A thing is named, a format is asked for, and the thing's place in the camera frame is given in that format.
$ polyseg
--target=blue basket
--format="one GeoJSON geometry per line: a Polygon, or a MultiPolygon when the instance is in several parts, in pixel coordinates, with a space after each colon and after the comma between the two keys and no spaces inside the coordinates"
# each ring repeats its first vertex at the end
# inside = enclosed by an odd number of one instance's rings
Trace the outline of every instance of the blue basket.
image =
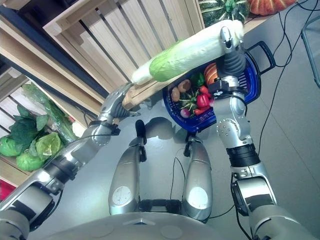
{"type": "MultiPolygon", "coordinates": [[[[261,92],[261,78],[260,78],[260,76],[261,76],[261,74],[264,74],[267,71],[269,71],[270,69],[273,69],[275,67],[276,63],[275,63],[275,59],[273,58],[270,49],[263,41],[260,41],[257,44],[253,45],[252,47],[250,47],[249,49],[247,49],[246,53],[245,53],[245,59],[246,59],[246,68],[245,68],[244,72],[242,73],[242,75],[238,78],[238,80],[239,80],[240,86],[247,89],[248,93],[245,96],[244,101],[248,104],[248,103],[256,100],[260,96],[260,92],[261,92]],[[269,63],[270,63],[270,67],[268,67],[267,69],[265,69],[263,71],[259,70],[259,67],[258,67],[256,61],[254,60],[254,58],[250,54],[250,50],[252,50],[253,48],[258,47],[258,46],[260,46],[262,48],[262,50],[266,54],[266,56],[269,60],[269,63]]],[[[190,77],[194,73],[199,73],[199,72],[203,73],[205,71],[206,66],[208,66],[209,64],[214,63],[214,62],[215,61],[213,60],[213,61],[207,62],[201,66],[198,66],[198,67],[192,69],[191,71],[189,71],[185,75],[181,76],[176,81],[174,81],[173,83],[171,83],[169,86],[165,87],[162,90],[164,104],[165,104],[165,107],[166,107],[168,113],[170,114],[172,119],[177,124],[179,124],[182,128],[186,129],[189,133],[200,132],[203,129],[211,126],[212,124],[215,124],[217,122],[215,113],[212,111],[212,109],[208,109],[207,111],[205,111],[203,114],[201,114],[199,116],[194,116],[191,118],[181,117],[181,115],[180,115],[180,107],[181,106],[180,106],[179,102],[174,102],[171,99],[172,88],[177,86],[183,80],[190,79],[190,77]]]]}

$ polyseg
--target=basket handle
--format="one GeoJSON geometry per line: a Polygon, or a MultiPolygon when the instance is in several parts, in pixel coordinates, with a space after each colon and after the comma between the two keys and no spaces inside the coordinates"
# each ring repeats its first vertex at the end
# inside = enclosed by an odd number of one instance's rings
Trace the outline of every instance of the basket handle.
{"type": "Polygon", "coordinates": [[[251,47],[249,47],[246,52],[251,56],[251,59],[254,62],[254,65],[256,66],[256,70],[257,70],[257,75],[260,77],[262,74],[268,72],[269,70],[273,69],[276,66],[276,61],[275,58],[272,54],[272,52],[270,51],[270,48],[267,46],[267,44],[264,41],[259,41],[256,44],[252,45],[251,47]],[[266,69],[260,71],[259,66],[257,64],[257,62],[255,61],[255,59],[252,57],[252,55],[250,54],[250,51],[256,47],[260,46],[261,49],[264,51],[266,57],[269,60],[270,66],[267,67],[266,69]]]}

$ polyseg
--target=red pepper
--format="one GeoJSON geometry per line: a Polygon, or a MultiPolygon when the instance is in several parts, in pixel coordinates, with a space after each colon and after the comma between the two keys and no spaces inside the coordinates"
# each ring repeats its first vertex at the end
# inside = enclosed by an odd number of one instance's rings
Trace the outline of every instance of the red pepper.
{"type": "Polygon", "coordinates": [[[201,86],[200,88],[199,88],[199,91],[200,91],[200,93],[202,93],[202,94],[205,94],[205,95],[207,95],[207,97],[208,98],[212,98],[212,95],[209,93],[209,90],[208,90],[208,88],[206,88],[206,86],[201,86]]]}
{"type": "Polygon", "coordinates": [[[200,115],[200,114],[203,114],[205,111],[207,111],[208,109],[210,109],[210,106],[205,106],[205,107],[202,107],[202,108],[200,108],[200,109],[195,109],[194,110],[194,114],[196,115],[196,116],[198,116],[198,115],[200,115]]]}
{"type": "Polygon", "coordinates": [[[196,105],[199,108],[207,107],[207,106],[209,106],[209,104],[210,104],[210,102],[209,102],[209,98],[207,95],[201,94],[196,97],[196,105]]]}

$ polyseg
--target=pumpkin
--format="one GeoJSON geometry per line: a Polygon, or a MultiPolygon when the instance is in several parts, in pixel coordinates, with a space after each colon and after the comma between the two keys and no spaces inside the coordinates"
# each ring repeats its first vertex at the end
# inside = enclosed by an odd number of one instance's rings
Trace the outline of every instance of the pumpkin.
{"type": "Polygon", "coordinates": [[[258,15],[270,15],[280,12],[297,0],[248,0],[250,3],[250,12],[258,15]]]}
{"type": "Polygon", "coordinates": [[[217,66],[216,63],[209,64],[204,70],[204,79],[205,84],[209,86],[209,84],[213,84],[215,79],[218,77],[217,66]]]}
{"type": "Polygon", "coordinates": [[[247,0],[199,0],[199,6],[205,27],[226,19],[244,23],[250,13],[247,0]]]}

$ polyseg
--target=robotic arm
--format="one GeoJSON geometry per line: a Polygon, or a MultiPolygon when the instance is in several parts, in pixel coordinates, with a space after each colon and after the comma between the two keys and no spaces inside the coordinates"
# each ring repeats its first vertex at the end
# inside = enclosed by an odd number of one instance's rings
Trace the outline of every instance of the robotic arm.
{"type": "Polygon", "coordinates": [[[126,111],[122,101],[131,84],[111,93],[101,107],[98,120],[90,123],[82,138],[58,152],[43,168],[15,189],[0,204],[0,239],[27,239],[29,231],[38,228],[55,206],[53,197],[73,180],[77,172],[107,145],[120,130],[112,124],[114,118],[134,116],[126,111]]]}
{"type": "Polygon", "coordinates": [[[315,240],[277,204],[246,119],[245,89],[238,82],[246,67],[243,50],[234,48],[227,27],[221,29],[220,36],[225,55],[216,61],[219,78],[209,86],[209,91],[216,96],[213,104],[216,132],[226,148],[235,179],[231,193],[236,210],[249,216],[254,240],[315,240]]]}

